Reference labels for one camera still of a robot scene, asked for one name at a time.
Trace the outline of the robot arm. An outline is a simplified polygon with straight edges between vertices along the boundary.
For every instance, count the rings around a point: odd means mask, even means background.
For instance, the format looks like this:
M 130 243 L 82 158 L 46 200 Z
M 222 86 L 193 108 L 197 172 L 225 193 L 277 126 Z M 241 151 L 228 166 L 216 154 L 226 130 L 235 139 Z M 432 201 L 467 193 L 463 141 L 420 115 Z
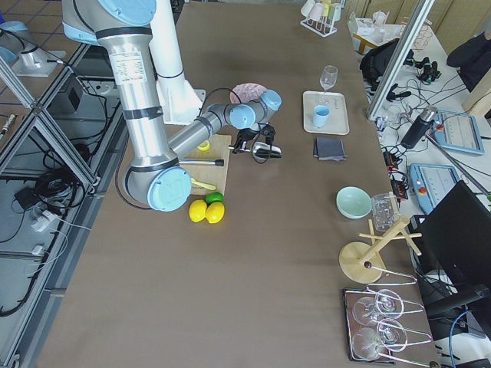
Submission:
M 199 113 L 168 1 L 64 1 L 62 14 L 68 38 L 108 53 L 134 151 L 124 187 L 154 210 L 174 211 L 189 197 L 182 157 L 226 125 L 259 131 L 282 104 L 266 90 L 249 102 L 216 103 Z

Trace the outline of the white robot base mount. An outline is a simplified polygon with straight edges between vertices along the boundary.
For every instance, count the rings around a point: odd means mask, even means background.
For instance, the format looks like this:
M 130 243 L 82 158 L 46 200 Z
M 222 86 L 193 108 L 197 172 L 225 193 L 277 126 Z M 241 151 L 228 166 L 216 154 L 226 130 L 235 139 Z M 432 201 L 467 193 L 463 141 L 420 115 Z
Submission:
M 164 122 L 188 125 L 198 115 L 202 101 L 184 74 L 169 1 L 157 2 L 150 28 L 153 35 L 150 53 L 157 73 L 157 93 Z

